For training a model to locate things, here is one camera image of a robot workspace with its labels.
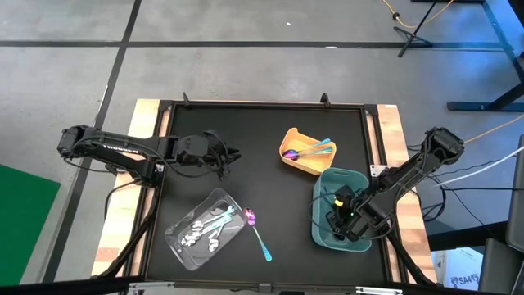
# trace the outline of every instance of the green mat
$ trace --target green mat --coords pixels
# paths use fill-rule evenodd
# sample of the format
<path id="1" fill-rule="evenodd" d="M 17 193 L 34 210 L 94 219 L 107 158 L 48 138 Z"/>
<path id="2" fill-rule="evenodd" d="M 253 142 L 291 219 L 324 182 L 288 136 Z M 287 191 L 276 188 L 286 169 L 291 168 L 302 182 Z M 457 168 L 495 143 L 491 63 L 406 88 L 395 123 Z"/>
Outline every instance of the green mat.
<path id="1" fill-rule="evenodd" d="M 0 286 L 18 284 L 60 184 L 0 166 Z"/>

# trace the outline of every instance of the orange container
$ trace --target orange container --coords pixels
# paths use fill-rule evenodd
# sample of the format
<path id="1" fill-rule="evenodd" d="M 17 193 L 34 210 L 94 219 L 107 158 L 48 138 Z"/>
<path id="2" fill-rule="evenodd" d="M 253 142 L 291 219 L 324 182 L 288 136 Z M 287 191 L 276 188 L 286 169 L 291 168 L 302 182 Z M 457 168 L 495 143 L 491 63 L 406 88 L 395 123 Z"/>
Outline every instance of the orange container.
<path id="1" fill-rule="evenodd" d="M 312 175 L 320 175 L 324 170 L 331 167 L 331 163 L 333 162 L 333 159 L 335 158 L 335 153 L 337 152 L 337 145 L 335 143 L 331 142 L 320 147 L 332 147 L 333 152 L 330 154 L 299 157 L 296 161 L 282 156 L 282 154 L 288 149 L 301 151 L 318 142 L 319 140 L 317 139 L 300 134 L 297 128 L 291 128 L 287 131 L 286 137 L 284 137 L 284 140 L 280 145 L 280 158 L 284 163 L 288 165 L 304 170 Z"/>

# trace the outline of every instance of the wooden table edge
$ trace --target wooden table edge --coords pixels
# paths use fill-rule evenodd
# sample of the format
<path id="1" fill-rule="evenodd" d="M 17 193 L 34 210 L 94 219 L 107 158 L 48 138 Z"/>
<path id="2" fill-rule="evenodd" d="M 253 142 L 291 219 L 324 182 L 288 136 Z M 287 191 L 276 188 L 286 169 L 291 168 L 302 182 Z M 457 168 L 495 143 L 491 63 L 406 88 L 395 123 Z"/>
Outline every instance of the wooden table edge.
<path id="1" fill-rule="evenodd" d="M 271 103 L 293 103 L 293 102 L 271 102 Z M 346 103 L 347 105 L 362 105 L 356 103 Z M 129 136 L 147 138 L 153 136 L 156 125 L 156 117 L 159 113 L 159 99 L 138 99 L 134 108 L 133 117 L 129 126 Z M 406 148 L 404 131 L 400 122 L 400 114 L 396 105 L 377 105 L 378 119 L 382 132 L 382 141 L 386 152 L 387 165 L 398 166 L 409 159 Z M 375 136 L 375 126 L 371 115 L 367 115 L 368 132 L 371 142 L 373 159 L 375 164 L 378 159 L 377 139 Z M 160 134 L 165 135 L 169 112 L 163 115 L 160 124 Z M 128 175 L 118 175 L 115 187 L 131 181 Z M 146 206 L 142 211 L 147 212 L 151 198 L 154 193 L 153 188 L 147 191 Z M 102 236 L 97 249 L 97 255 L 93 264 L 92 275 L 98 275 L 104 271 L 118 256 L 121 249 L 125 246 L 131 236 L 134 216 L 138 207 L 140 188 L 138 186 L 128 186 L 125 189 L 113 193 L 106 222 L 102 229 Z M 418 204 L 418 199 L 414 193 L 408 193 L 399 201 L 398 204 L 400 236 L 407 252 L 415 260 L 418 267 L 431 280 L 436 282 L 436 273 L 431 261 L 431 252 L 427 241 L 426 229 L 422 219 L 422 212 Z M 138 244 L 131 266 L 131 275 L 138 273 L 138 267 L 142 258 L 143 238 Z M 388 243 L 390 253 L 391 272 L 395 282 L 400 281 L 400 272 L 397 264 L 395 250 Z"/>

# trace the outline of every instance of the gray floor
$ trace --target gray floor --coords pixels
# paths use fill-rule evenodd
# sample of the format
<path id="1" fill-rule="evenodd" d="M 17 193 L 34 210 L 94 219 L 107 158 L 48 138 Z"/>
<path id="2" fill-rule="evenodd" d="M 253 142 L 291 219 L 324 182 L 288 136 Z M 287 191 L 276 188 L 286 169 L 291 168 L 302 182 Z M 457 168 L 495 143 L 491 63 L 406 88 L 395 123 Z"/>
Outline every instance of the gray floor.
<path id="1" fill-rule="evenodd" d="M 391 0 L 406 23 L 416 23 L 428 4 Z M 508 41 L 524 49 L 522 27 L 506 0 L 489 0 Z M 133 1 L 5 0 L 0 3 L 0 40 L 120 40 Z M 134 41 L 263 40 L 395 42 L 402 38 L 380 0 L 143 1 Z M 453 4 L 420 31 L 437 42 L 498 42 L 479 5 Z M 60 130 L 92 124 L 117 48 L 0 48 L 0 146 L 2 164 L 62 184 L 24 283 L 40 280 L 56 236 L 75 169 L 56 154 Z M 333 102 L 399 106 L 408 144 L 420 143 L 434 125 L 471 138 L 517 114 L 451 113 L 449 100 L 490 101 L 518 83 L 503 52 L 340 48 L 129 48 L 103 128 L 126 133 L 137 98 Z M 524 121 L 467 145 L 455 170 L 505 156 L 517 146 Z M 514 160 L 458 186 L 509 186 Z M 103 202 L 114 177 L 89 174 L 57 279 L 90 274 L 103 222 Z M 424 182 L 423 205 L 440 201 Z M 486 223 L 505 220 L 509 193 L 459 192 Z M 477 226 L 454 197 L 439 221 L 463 229 Z"/>

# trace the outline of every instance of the white cable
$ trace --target white cable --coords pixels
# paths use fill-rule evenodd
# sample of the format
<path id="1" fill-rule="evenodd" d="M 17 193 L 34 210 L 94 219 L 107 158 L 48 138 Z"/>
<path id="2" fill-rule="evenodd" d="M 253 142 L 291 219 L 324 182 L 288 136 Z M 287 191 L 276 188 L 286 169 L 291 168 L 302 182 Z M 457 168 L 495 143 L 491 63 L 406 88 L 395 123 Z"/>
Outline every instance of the white cable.
<path id="1" fill-rule="evenodd" d="M 503 161 L 506 161 L 506 160 L 509 159 L 511 156 L 515 155 L 516 153 L 519 153 L 521 150 L 524 150 L 524 147 L 519 148 L 519 149 L 516 150 L 515 152 L 510 153 L 510 154 L 507 155 L 506 157 L 504 157 L 504 158 L 498 160 L 497 162 L 495 162 L 495 163 L 493 163 L 493 164 L 491 164 L 491 165 L 489 165 L 489 166 L 486 166 L 486 167 L 484 167 L 484 168 L 482 168 L 482 169 L 480 169 L 480 170 L 477 170 L 477 171 L 472 172 L 472 173 L 470 173 L 470 174 L 468 174 L 468 175 L 465 175 L 465 176 L 460 176 L 460 177 L 458 177 L 458 178 L 456 178 L 456 179 L 448 180 L 448 181 L 445 181 L 445 182 L 443 182 L 443 183 L 433 185 L 433 187 L 439 187 L 439 186 L 442 186 L 442 185 L 445 185 L 445 184 L 450 184 L 450 183 L 455 182 L 455 181 L 457 181 L 457 180 L 461 180 L 461 179 L 468 178 L 468 177 L 470 177 L 470 176 L 477 175 L 477 174 L 479 174 L 479 173 L 481 173 L 481 172 L 483 172 L 483 171 L 488 170 L 489 168 L 491 168 L 491 167 L 493 167 L 493 166 L 497 166 L 498 164 L 502 163 Z"/>

